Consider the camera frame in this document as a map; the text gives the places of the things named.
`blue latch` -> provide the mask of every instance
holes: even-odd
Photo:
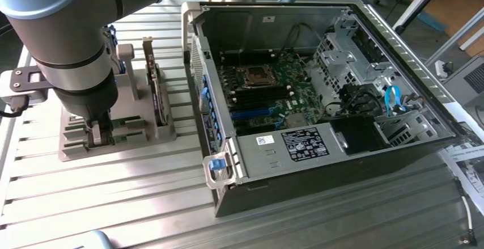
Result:
[[[201,96],[207,97],[208,92],[209,92],[209,88],[205,86],[204,89],[201,90]]]
[[[392,109],[391,109],[391,107],[392,107],[392,105],[391,105],[392,90],[395,90],[395,102],[393,102],[395,106],[400,106],[400,109],[403,112],[407,111],[400,103],[400,88],[397,86],[389,86],[385,90],[385,97],[384,97],[388,117],[392,116]]]
[[[223,170],[227,168],[225,160],[224,159],[213,159],[209,161],[209,169],[211,171]]]

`white cable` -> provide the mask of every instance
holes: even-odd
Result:
[[[465,199],[464,196],[461,196],[463,198],[463,202],[464,202],[464,205],[465,205],[465,211],[468,213],[468,224],[469,224],[469,229],[472,229],[472,219],[471,219],[471,209],[469,209],[469,204],[468,204],[468,200]]]

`floor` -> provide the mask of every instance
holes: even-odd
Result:
[[[383,16],[388,15],[388,12],[392,9],[395,3],[396,0],[381,0],[380,4],[376,5],[376,9]],[[389,24],[397,20],[405,8],[407,6],[404,4],[399,4],[388,18]],[[5,24],[7,19],[3,15],[0,15],[0,27]],[[421,60],[425,60],[448,40],[448,36],[444,33],[433,30],[419,20],[415,20],[409,25],[407,32],[403,34],[403,38],[411,48],[413,48]],[[11,31],[0,38],[0,71],[16,67],[16,62],[20,57],[20,50],[21,41],[15,32]],[[459,50],[457,46],[455,46],[455,48],[448,51],[441,60],[452,61],[455,63],[455,67],[460,67],[469,58],[471,57]]]

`barcode sticker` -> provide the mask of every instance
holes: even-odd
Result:
[[[272,136],[263,136],[256,138],[257,145],[271,144],[273,143],[273,137]]]

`sticker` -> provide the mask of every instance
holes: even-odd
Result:
[[[273,143],[273,137],[272,136],[263,136],[256,137],[257,145],[271,144]]]
[[[263,17],[263,23],[275,22],[275,16],[264,16]]]
[[[288,105],[288,109],[289,109],[289,110],[292,110],[292,109],[293,109],[293,107],[291,106],[291,103],[289,103],[289,101],[288,101],[288,100],[285,100],[285,104]]]
[[[281,134],[293,161],[329,155],[316,127]]]

